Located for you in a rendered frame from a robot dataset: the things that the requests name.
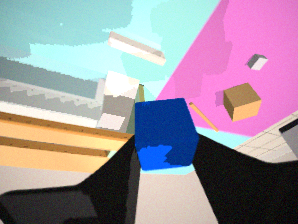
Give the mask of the dark blue block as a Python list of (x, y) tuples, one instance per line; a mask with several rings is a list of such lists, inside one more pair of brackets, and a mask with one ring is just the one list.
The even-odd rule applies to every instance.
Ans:
[(135, 103), (135, 147), (143, 171), (190, 166), (198, 139), (185, 98)]

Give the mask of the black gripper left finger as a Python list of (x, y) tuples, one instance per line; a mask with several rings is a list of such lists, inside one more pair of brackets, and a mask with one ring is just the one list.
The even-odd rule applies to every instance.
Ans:
[(76, 185), (0, 194), (4, 224), (135, 224), (141, 165), (135, 134)]

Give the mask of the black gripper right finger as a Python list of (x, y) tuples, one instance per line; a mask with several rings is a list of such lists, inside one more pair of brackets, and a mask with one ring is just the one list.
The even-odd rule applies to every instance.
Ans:
[(192, 166), (218, 224), (272, 224), (298, 190), (298, 160), (271, 163), (199, 134)]

